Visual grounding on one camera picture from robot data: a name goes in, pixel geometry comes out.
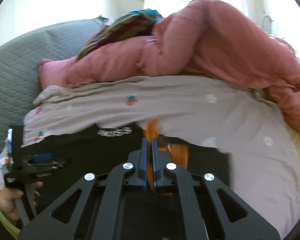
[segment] orange object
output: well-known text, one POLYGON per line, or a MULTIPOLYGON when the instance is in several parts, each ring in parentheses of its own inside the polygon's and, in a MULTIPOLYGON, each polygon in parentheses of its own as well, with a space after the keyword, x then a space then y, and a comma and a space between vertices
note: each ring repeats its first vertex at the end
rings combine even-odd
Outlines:
MULTIPOLYGON (((153 191, 153 167, 151 156, 151 141, 159 136, 159 119, 152 118, 146 121, 146 129, 143 131, 144 137, 147 139, 147 181, 153 191)), ((169 152, 172 162, 182 167, 188 166, 188 146, 183 144, 170 144, 170 147, 160 147, 160 151, 169 152)))

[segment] finger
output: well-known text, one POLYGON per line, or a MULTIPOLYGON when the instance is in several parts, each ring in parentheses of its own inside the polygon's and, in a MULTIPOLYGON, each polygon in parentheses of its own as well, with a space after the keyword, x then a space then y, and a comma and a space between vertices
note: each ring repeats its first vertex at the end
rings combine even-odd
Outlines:
POLYGON ((39 181, 37 182, 37 188, 42 188, 43 187, 43 182, 39 181))
POLYGON ((10 218, 10 219, 12 219, 12 220, 14 220, 14 221, 17 221, 17 220, 20 219, 18 211, 14 211, 14 212, 12 212, 10 214, 7 214, 7 217, 10 218))
POLYGON ((6 188, 4 187, 0 192, 0 197, 5 201, 12 201, 16 198, 21 198, 23 196, 23 192, 17 188, 6 188))
POLYGON ((38 191, 34 192, 34 198, 39 198, 41 197, 41 194, 38 191))

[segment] green sleeve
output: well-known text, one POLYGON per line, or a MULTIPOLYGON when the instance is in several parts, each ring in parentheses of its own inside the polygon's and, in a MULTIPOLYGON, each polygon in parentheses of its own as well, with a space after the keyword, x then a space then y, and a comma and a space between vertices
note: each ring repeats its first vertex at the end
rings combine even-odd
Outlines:
POLYGON ((4 225, 4 227, 7 229, 7 231, 15 238, 18 238, 18 234, 20 230, 16 228, 14 225, 12 225, 5 216, 0 211, 0 221, 4 225))

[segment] pillow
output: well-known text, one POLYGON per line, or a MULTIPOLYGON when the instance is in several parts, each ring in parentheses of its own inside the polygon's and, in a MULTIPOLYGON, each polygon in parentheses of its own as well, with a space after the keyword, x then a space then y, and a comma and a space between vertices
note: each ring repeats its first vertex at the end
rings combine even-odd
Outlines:
POLYGON ((66 69, 71 63, 75 62, 75 58, 76 57, 72 57, 58 61, 46 58, 43 59, 38 65, 38 73, 42 89, 45 90, 51 85, 66 87, 66 69))

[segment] black metal frame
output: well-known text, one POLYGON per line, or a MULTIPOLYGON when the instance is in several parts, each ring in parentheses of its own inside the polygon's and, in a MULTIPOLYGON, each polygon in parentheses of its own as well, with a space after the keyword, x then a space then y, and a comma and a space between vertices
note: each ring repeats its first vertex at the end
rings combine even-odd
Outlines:
POLYGON ((212 174, 198 176, 186 168, 172 163, 169 153, 159 151, 156 140, 152 141, 152 160, 147 160, 147 141, 144 138, 142 148, 129 154, 127 163, 120 164, 109 174, 95 176, 90 174, 79 179, 61 197, 31 220, 19 233, 19 240, 62 240, 76 239, 75 234, 89 197, 95 191, 102 192, 101 201, 96 203, 91 216, 88 234, 85 240, 120 240, 123 219, 124 194, 127 191, 142 192, 146 190, 146 164, 153 165, 154 189, 157 193, 173 193, 178 196, 187 240, 208 240, 211 224, 206 217, 205 207, 217 218, 227 240, 279 240, 277 230, 261 215, 253 210, 228 186, 212 174), (53 217, 57 210, 75 192, 80 197, 68 223, 53 217), (237 205, 244 215, 231 219, 222 197, 222 192, 237 205))

